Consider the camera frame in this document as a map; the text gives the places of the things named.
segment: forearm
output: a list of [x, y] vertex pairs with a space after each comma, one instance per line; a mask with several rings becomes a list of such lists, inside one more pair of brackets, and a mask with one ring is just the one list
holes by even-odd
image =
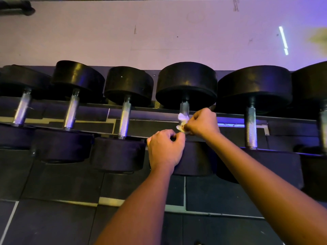
[[112, 217], [96, 245], [159, 245], [170, 175], [166, 170], [151, 171]]
[[276, 233], [289, 244], [324, 244], [327, 210], [220, 133], [204, 136]]

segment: white wall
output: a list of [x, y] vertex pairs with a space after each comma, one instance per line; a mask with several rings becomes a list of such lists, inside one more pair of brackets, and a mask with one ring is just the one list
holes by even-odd
[[261, 64], [296, 70], [327, 60], [327, 41], [315, 36], [317, 31], [327, 33], [327, 0], [65, 1], [32, 6], [36, 13], [30, 17], [0, 17], [0, 67], [52, 66], [66, 59], [144, 70], [180, 61], [214, 70]]

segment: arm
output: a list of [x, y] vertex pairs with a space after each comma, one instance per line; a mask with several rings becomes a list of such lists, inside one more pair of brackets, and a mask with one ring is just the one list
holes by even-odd
[[215, 150], [287, 245], [326, 244], [327, 210], [220, 134], [215, 113], [196, 112], [185, 129]]
[[95, 245], [159, 245], [170, 176], [181, 159], [185, 134], [157, 132], [147, 139], [151, 173], [125, 200]]

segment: dumbbell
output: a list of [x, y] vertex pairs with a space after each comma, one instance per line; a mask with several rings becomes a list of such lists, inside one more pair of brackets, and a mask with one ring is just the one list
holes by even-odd
[[[194, 62], [180, 62], [160, 71], [156, 99], [165, 108], [179, 109], [189, 115], [212, 106], [217, 99], [216, 73], [210, 67]], [[204, 142], [186, 141], [175, 175], [206, 176], [215, 172], [216, 154]]]
[[98, 102], [102, 98], [104, 77], [93, 68], [73, 62], [59, 61], [52, 76], [58, 96], [70, 97], [63, 128], [38, 129], [32, 141], [32, 155], [47, 163], [81, 162], [89, 157], [93, 135], [74, 131], [80, 102]]
[[327, 202], [327, 61], [292, 73], [293, 106], [299, 112], [315, 110], [320, 134], [319, 147], [299, 148], [304, 178], [303, 192]]
[[0, 94], [21, 97], [11, 124], [0, 124], [0, 147], [4, 149], [24, 149], [31, 147], [35, 128], [24, 127], [27, 110], [32, 95], [45, 91], [51, 77], [19, 65], [6, 65], [1, 70]]
[[143, 168], [145, 140], [127, 136], [127, 130], [131, 107], [148, 106], [152, 91], [153, 79], [144, 70], [127, 66], [109, 70], [104, 96], [122, 105], [122, 114], [117, 136], [95, 138], [90, 157], [94, 169], [123, 174]]
[[[303, 177], [298, 154], [257, 149], [256, 113], [270, 112], [288, 105], [291, 101], [291, 74], [279, 66], [247, 67], [236, 70], [218, 81], [216, 110], [244, 114], [243, 150], [284, 180], [301, 189]], [[238, 183], [220, 159], [216, 174], [224, 180]]]

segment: wipe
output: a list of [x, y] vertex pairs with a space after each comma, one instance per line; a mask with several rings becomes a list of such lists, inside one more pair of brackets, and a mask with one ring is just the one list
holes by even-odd
[[185, 134], [189, 134], [189, 132], [184, 131], [184, 125], [190, 120], [190, 117], [188, 115], [179, 113], [178, 120], [180, 121], [180, 124], [176, 126], [177, 130], [184, 132]]

